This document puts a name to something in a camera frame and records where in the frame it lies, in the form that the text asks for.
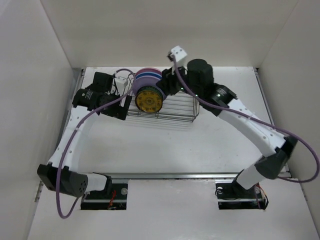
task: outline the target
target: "metal wire rack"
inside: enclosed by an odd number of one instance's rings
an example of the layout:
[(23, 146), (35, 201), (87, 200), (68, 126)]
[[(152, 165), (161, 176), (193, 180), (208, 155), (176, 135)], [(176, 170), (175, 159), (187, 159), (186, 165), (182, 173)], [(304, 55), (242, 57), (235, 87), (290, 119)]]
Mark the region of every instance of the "metal wire rack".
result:
[[(133, 78), (128, 76), (128, 86), (123, 90), (130, 89)], [(199, 115), (200, 105), (198, 100), (192, 96), (179, 91), (175, 95), (169, 95), (164, 101), (159, 112), (148, 113), (137, 108), (135, 103), (135, 96), (131, 93), (132, 100), (127, 115), (131, 117), (142, 117), (152, 119), (164, 119), (177, 122), (192, 123)]]

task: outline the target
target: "purple cable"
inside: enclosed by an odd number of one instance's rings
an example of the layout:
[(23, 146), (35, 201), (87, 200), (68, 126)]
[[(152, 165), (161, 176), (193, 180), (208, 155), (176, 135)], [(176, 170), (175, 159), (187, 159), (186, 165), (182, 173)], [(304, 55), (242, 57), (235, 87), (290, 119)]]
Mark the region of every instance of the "purple cable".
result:
[[(116, 71), (116, 73), (119, 73), (119, 72), (122, 72), (122, 71), (127, 71), (129, 72), (130, 74), (133, 75), (133, 82), (135, 82), (136, 80), (136, 75), (133, 71), (131, 71), (130, 69), (127, 69), (127, 68), (121, 68), (119, 70)], [(80, 120), (80, 122), (78, 123), (78, 125), (75, 127), (75, 130), (73, 131), (69, 141), (67, 142), (64, 150), (63, 150), (63, 153), (62, 153), (62, 156), (61, 156), (61, 159), (60, 159), (60, 162), (59, 162), (59, 166), (58, 166), (58, 170), (57, 170), (57, 173), (56, 173), (56, 181), (55, 181), (55, 200), (56, 200), (56, 208), (57, 208), (57, 211), (58, 211), (58, 214), (59, 216), (62, 218), (62, 219), (66, 219), (68, 218), (71, 213), (73, 212), (75, 206), (76, 206), (76, 203), (78, 201), (79, 198), (76, 198), (69, 213), (67, 215), (64, 215), (62, 213), (62, 210), (61, 210), (61, 204), (60, 204), (60, 180), (61, 180), (61, 171), (62, 171), (62, 164), (64, 163), (64, 159), (67, 155), (67, 152), (68, 152), (68, 148), (70, 147), (75, 135), (77, 134), (77, 130), (76, 129), (79, 129), (80, 126), (85, 122), (85, 120), (87, 120), (91, 115), (95, 114), (96, 112), (99, 112), (101, 110), (103, 110), (104, 108), (112, 105), (112, 104), (115, 104), (119, 101), (121, 101), (122, 99), (124, 99), (132, 90), (132, 87), (128, 90), (128, 92), (124, 95), (122, 95), (121, 97), (117, 98), (116, 100), (113, 100), (111, 102), (108, 102), (106, 103), (105, 105), (102, 105), (96, 109), (94, 109), (93, 111), (89, 112), (86, 116), (84, 116), (84, 118), (82, 118)]]
[(318, 175), (319, 175), (319, 172), (320, 172), (320, 162), (319, 162), (319, 158), (317, 156), (317, 153), (315, 150), (313, 150), (313, 148), (305, 141), (303, 140), (301, 137), (299, 137), (298, 135), (288, 131), (288, 130), (285, 130), (285, 129), (282, 129), (280, 127), (277, 127), (277, 126), (274, 126), (270, 123), (267, 123), (267, 122), (264, 122), (264, 121), (261, 121), (257, 118), (254, 118), (254, 117), (251, 117), (247, 114), (244, 114), (243, 112), (240, 112), (240, 111), (237, 111), (237, 110), (234, 110), (234, 109), (230, 109), (230, 108), (227, 108), (227, 107), (222, 107), (222, 106), (216, 106), (216, 105), (213, 105), (209, 102), (206, 102), (204, 100), (202, 100), (201, 98), (199, 98), (197, 95), (195, 95), (191, 89), (187, 86), (187, 84), (185, 83), (185, 81), (183, 80), (183, 78), (181, 77), (180, 75), (180, 72), (178, 71), (178, 65), (177, 65), (177, 61), (176, 61), (176, 58), (174, 55), (172, 55), (172, 58), (173, 58), (173, 64), (174, 64), (174, 71), (175, 71), (175, 74), (177, 75), (180, 83), (182, 84), (182, 86), (184, 87), (184, 89), (188, 92), (188, 94), (190, 94), (192, 97), (194, 97), (195, 99), (197, 99), (200, 103), (204, 104), (204, 105), (207, 105), (208, 107), (211, 107), (211, 108), (214, 108), (214, 109), (219, 109), (219, 110), (224, 110), (224, 111), (229, 111), (231, 113), (235, 113), (235, 114), (238, 114), (238, 115), (241, 115), (245, 118), (248, 118), (254, 122), (257, 122), (259, 124), (262, 124), (262, 125), (265, 125), (265, 126), (268, 126), (270, 128), (273, 128), (273, 129), (276, 129), (278, 130), (279, 132), (281, 133), (284, 133), (284, 134), (287, 134), (287, 135), (290, 135), (294, 138), (296, 138), (299, 142), (301, 142), (303, 145), (306, 146), (306, 148), (311, 152), (311, 154), (313, 155), (314, 157), (314, 160), (315, 160), (315, 163), (316, 163), (316, 171), (314, 173), (314, 175), (312, 177), (310, 177), (309, 179), (306, 179), (306, 180), (293, 180), (293, 179), (288, 179), (286, 177), (280, 177), (278, 176), (277, 178), (278, 179), (282, 179), (282, 180), (285, 180), (285, 181), (288, 181), (288, 182), (292, 182), (292, 183), (298, 183), (298, 184), (304, 184), (304, 183), (309, 183), (313, 180), (315, 180)]

